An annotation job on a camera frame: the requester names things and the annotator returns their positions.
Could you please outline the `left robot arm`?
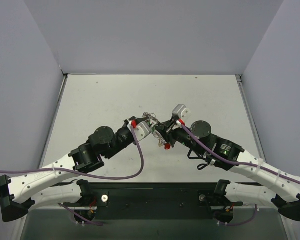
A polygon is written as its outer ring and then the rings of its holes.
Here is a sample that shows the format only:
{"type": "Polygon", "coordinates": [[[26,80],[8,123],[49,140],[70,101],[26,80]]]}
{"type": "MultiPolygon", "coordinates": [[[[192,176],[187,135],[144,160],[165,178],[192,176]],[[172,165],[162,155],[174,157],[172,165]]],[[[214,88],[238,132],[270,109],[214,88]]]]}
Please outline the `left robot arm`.
{"type": "Polygon", "coordinates": [[[59,203],[79,203],[86,206],[94,196],[87,181],[77,181],[66,186],[59,183],[84,176],[96,178],[92,172],[104,167],[109,160],[131,144],[151,133],[146,118],[131,117],[114,132],[108,126],[99,127],[86,143],[59,160],[36,170],[24,172],[2,171],[0,176],[0,210],[4,222],[26,216],[31,210],[59,203]]]}

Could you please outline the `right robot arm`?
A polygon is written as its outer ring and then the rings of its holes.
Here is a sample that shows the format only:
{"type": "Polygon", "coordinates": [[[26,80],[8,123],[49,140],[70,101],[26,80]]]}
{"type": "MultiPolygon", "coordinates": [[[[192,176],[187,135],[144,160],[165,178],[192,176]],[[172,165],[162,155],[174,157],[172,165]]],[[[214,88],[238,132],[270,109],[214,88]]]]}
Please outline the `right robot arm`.
{"type": "Polygon", "coordinates": [[[186,127],[182,120],[170,120],[155,126],[172,147],[179,142],[204,160],[198,170],[220,168],[256,182],[248,185],[219,180],[213,193],[215,200],[225,205],[247,203],[276,209],[282,216],[300,222],[300,176],[294,176],[267,164],[240,145],[212,134],[205,121],[186,127]]]}

